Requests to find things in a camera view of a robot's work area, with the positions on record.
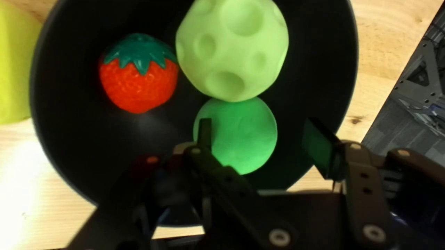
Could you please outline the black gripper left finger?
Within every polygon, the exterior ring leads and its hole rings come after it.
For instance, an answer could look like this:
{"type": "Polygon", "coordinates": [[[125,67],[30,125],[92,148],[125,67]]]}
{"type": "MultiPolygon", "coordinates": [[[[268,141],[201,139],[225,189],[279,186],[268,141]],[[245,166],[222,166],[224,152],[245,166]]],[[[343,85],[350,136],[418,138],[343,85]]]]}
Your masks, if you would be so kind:
{"type": "Polygon", "coordinates": [[[211,149],[211,141],[213,141],[211,120],[210,118],[201,118],[199,121],[197,143],[201,148],[210,150],[211,149]]]}

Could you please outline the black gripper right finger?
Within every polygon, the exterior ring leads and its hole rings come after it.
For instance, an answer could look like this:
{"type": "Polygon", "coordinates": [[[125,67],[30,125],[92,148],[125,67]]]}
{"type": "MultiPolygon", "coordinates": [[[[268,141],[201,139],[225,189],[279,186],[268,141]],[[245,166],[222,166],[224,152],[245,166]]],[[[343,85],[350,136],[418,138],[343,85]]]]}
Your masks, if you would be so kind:
{"type": "Polygon", "coordinates": [[[318,120],[310,118],[304,123],[302,148],[324,180],[343,178],[341,141],[318,120]]]}

